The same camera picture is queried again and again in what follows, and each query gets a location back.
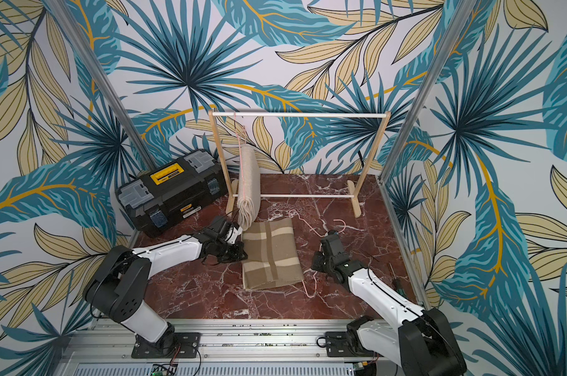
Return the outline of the beige wool scarf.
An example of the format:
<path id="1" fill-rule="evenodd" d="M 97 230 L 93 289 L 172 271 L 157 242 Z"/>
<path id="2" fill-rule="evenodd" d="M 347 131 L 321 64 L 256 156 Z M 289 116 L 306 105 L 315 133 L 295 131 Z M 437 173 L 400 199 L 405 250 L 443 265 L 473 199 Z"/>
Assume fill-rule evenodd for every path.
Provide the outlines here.
<path id="1" fill-rule="evenodd" d="M 238 223 L 248 230 L 258 217 L 261 204 L 261 182 L 254 149 L 244 144 L 239 156 Z"/>

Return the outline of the brown plaid scarf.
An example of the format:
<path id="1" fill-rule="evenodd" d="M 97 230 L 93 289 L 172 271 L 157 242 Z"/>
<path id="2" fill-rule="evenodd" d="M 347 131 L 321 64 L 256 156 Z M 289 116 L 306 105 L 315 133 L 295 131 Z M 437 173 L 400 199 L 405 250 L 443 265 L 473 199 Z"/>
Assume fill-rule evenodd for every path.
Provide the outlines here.
<path id="1" fill-rule="evenodd" d="M 292 219 L 255 222 L 243 233 L 243 243 L 245 289 L 269 290 L 303 281 Z"/>

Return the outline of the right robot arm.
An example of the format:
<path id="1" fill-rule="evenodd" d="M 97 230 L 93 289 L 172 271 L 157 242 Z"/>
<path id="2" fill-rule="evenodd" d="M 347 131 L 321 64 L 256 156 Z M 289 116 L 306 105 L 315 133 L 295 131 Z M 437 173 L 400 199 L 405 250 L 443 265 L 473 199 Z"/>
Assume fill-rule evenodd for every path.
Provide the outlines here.
<path id="1" fill-rule="evenodd" d="M 383 357 L 406 375 L 463 375 L 467 364 L 446 316 L 410 302 L 344 250 L 338 232 L 321 239 L 315 271 L 332 277 L 381 317 L 362 316 L 342 332 L 327 332 L 318 346 L 332 358 Z"/>

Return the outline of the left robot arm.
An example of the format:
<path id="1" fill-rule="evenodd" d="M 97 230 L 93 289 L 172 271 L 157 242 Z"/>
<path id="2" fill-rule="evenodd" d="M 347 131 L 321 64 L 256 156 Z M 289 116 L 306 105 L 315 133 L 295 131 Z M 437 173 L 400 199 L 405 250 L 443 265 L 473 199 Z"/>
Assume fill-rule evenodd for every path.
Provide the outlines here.
<path id="1" fill-rule="evenodd" d="M 208 227 L 173 241 L 144 248 L 112 248 L 84 288 L 84 300 L 163 352 L 175 346 L 175 330 L 145 302 L 150 279 L 179 264 L 206 260 L 217 264 L 247 259 L 243 228 L 223 216 Z"/>

